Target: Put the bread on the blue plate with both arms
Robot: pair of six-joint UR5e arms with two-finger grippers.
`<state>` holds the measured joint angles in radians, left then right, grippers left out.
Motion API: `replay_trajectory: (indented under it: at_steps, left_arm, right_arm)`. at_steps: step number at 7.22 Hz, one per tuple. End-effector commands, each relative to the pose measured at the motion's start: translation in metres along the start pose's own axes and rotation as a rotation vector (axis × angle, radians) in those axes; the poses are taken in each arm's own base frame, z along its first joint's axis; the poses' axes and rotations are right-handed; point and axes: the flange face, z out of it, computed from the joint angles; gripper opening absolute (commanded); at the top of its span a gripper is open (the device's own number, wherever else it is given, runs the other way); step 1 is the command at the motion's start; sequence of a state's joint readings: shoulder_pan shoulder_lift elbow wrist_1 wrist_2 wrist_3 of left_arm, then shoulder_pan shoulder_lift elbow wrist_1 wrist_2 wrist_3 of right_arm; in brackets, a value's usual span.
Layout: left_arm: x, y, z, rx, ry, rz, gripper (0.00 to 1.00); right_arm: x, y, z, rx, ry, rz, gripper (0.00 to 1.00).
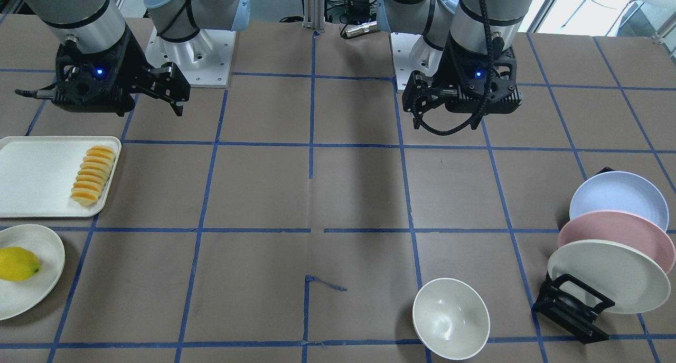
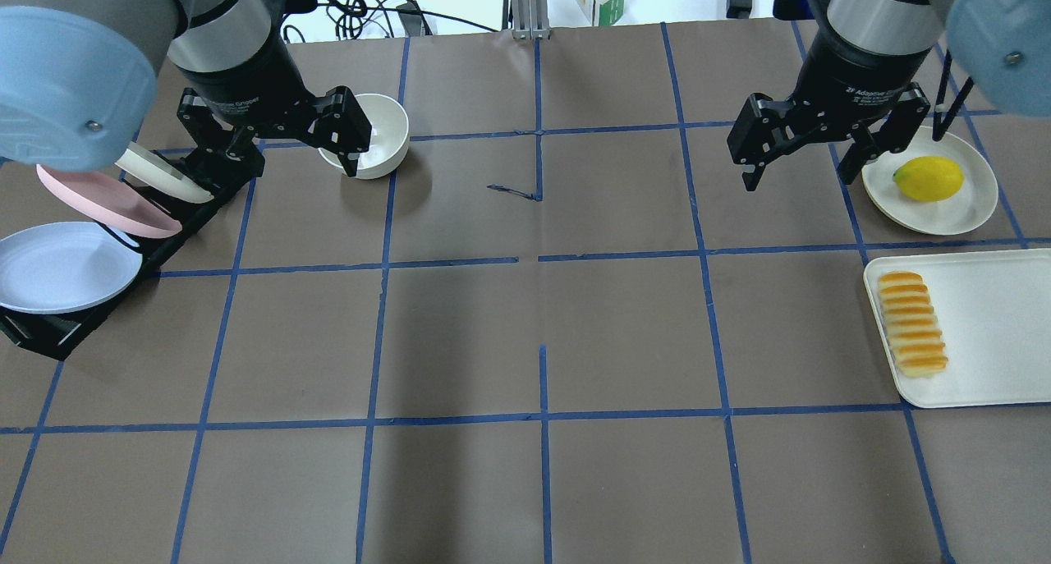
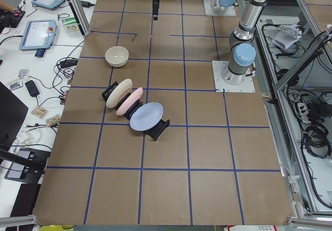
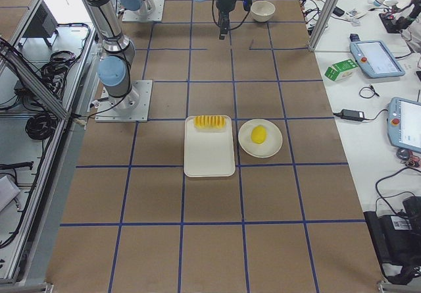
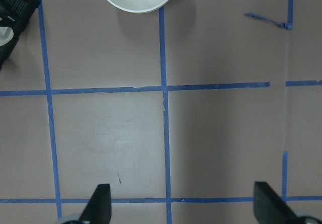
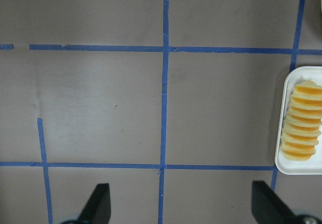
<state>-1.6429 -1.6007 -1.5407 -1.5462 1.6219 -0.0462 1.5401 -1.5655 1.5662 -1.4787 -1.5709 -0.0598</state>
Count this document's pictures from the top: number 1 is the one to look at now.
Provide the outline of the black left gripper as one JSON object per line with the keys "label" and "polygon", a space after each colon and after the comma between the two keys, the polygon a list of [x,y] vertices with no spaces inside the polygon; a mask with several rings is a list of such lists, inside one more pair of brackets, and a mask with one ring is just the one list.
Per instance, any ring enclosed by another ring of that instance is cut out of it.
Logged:
{"label": "black left gripper", "polygon": [[[425,114],[441,105],[451,113],[472,113],[480,105],[485,84],[490,81],[487,104],[482,110],[487,114],[510,114],[523,103],[517,87],[517,60],[512,47],[504,49],[503,38],[492,40],[492,67],[488,56],[468,51],[451,35],[447,36],[442,62],[432,77],[421,71],[410,73],[402,94],[403,110],[413,114]],[[470,67],[486,66],[484,79],[471,79]]]}

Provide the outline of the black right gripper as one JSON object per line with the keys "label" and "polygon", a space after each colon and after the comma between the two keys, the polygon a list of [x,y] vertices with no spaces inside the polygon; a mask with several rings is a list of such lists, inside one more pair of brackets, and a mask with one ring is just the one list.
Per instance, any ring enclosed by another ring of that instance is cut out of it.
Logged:
{"label": "black right gripper", "polygon": [[114,113],[135,108],[134,95],[145,94],[169,103],[183,116],[191,85],[174,62],[153,68],[129,26],[120,40],[101,52],[86,54],[77,36],[66,35],[55,57],[56,80],[41,89],[16,89],[17,95],[49,100],[71,113]]}

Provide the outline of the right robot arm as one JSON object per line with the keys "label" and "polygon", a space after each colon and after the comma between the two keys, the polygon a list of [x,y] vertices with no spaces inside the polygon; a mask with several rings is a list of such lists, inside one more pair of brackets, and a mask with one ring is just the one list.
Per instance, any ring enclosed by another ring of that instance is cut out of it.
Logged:
{"label": "right robot arm", "polygon": [[115,113],[135,108],[134,94],[169,103],[177,116],[189,100],[186,71],[215,56],[209,31],[243,31],[250,0],[143,0],[164,62],[146,57],[113,0],[26,0],[56,36],[56,80],[19,96],[49,100],[71,113]]}

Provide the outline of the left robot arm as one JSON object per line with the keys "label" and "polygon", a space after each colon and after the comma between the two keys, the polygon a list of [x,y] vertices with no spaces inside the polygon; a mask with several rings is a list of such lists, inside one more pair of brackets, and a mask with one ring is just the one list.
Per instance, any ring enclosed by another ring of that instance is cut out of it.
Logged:
{"label": "left robot arm", "polygon": [[409,113],[510,114],[522,104],[512,43],[533,0],[377,0],[384,32],[420,35],[440,51],[435,72],[417,67],[402,94]]}

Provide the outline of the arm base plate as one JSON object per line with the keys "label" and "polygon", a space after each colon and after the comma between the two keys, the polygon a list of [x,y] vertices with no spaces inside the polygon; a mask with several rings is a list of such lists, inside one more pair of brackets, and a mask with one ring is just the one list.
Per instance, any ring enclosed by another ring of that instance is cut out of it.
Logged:
{"label": "arm base plate", "polygon": [[[443,50],[433,48],[432,43],[424,35],[408,33],[391,33],[392,60],[396,72],[398,92],[403,93],[409,75],[413,71],[421,71],[431,77],[442,62]],[[484,79],[486,66],[470,67],[471,79]]]}
{"label": "arm base plate", "polygon": [[174,62],[193,88],[226,88],[236,36],[235,31],[202,29],[179,43],[162,40],[153,29],[145,57],[154,67]]}

